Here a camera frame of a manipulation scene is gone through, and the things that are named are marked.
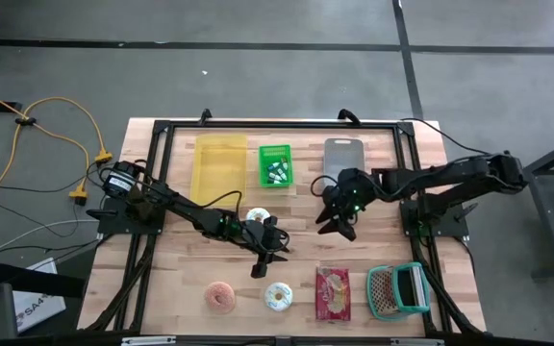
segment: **green grater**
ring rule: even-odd
[[[429,310],[429,285],[418,262],[369,270],[366,296],[373,316],[383,321]]]

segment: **wooden tabletop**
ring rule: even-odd
[[[145,159],[153,118],[130,119],[121,160]],[[443,164],[446,156],[441,136],[424,124],[415,123],[415,138],[422,167]],[[229,243],[208,240],[179,216],[169,213],[164,232],[158,238],[156,255],[142,323],[144,334],[283,334],[318,336],[421,336],[420,315],[401,322],[374,319],[367,304],[365,276],[382,264],[412,261],[409,240],[402,234],[397,203],[376,201],[360,214],[355,226],[358,238],[350,242],[338,234],[318,235],[315,218],[321,199],[310,192],[312,179],[322,174],[323,143],[330,137],[360,139],[365,144],[365,170],[395,167],[392,135],[385,130],[308,129],[179,129],[174,137],[167,182],[189,196],[194,145],[198,135],[208,133],[245,134],[248,139],[247,189],[240,214],[255,207],[279,217],[278,226],[290,233],[287,262],[268,266],[265,278],[249,274],[256,257]],[[294,167],[294,184],[287,188],[262,188],[258,182],[258,146],[289,144]],[[162,152],[156,164],[159,170]],[[88,326],[111,301],[121,286],[130,237],[115,235],[97,249],[88,281],[79,328]],[[476,282],[469,257],[452,238],[438,238],[444,286],[457,305],[480,329],[485,329]],[[349,269],[351,321],[315,321],[315,271],[319,265]],[[236,307],[226,315],[211,312],[204,290],[223,281],[236,292]],[[294,300],[289,309],[276,312],[264,304],[264,290],[274,282],[288,284]],[[130,300],[128,321],[135,298]],[[437,301],[432,298],[434,321],[439,325]]]

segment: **gray floor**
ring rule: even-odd
[[[554,0],[402,4],[412,44],[554,46]],[[388,0],[0,0],[0,37],[8,38],[396,44],[395,28]],[[509,149],[524,164],[554,148],[554,55],[414,54],[413,61],[425,119],[439,120],[457,139]],[[52,95],[90,109],[116,156],[133,116],[199,115],[204,108],[240,117],[332,118],[341,108],[362,118],[411,115],[400,53],[0,47],[1,98],[28,105]],[[97,152],[90,123],[68,105],[46,105],[35,116]],[[0,114],[0,172],[13,126]],[[19,147],[6,185],[54,188],[83,174],[76,148],[37,131],[24,131]],[[446,150],[452,159],[465,154],[452,144]],[[100,194],[90,194],[95,206]],[[529,191],[478,202],[467,221],[489,331],[554,341],[554,280],[529,277],[554,262],[554,249]],[[0,203],[44,223],[73,219],[65,192],[1,190]],[[35,226],[0,210],[0,243]],[[94,235],[95,226],[85,224],[67,239],[43,232],[18,245],[64,246]],[[18,250],[0,260],[26,265],[50,256]]]

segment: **green basket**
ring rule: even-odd
[[[288,169],[284,170],[280,164],[278,167],[286,174],[286,179],[282,179],[280,184],[269,183],[269,172],[277,173],[277,167],[269,171],[268,167],[275,162],[285,162]],[[286,187],[294,182],[294,170],[292,167],[292,156],[289,145],[263,145],[258,148],[258,171],[260,172],[260,186],[262,187]]]

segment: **pink donut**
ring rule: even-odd
[[[218,313],[228,313],[235,308],[235,290],[226,283],[209,284],[204,299],[209,308]]]

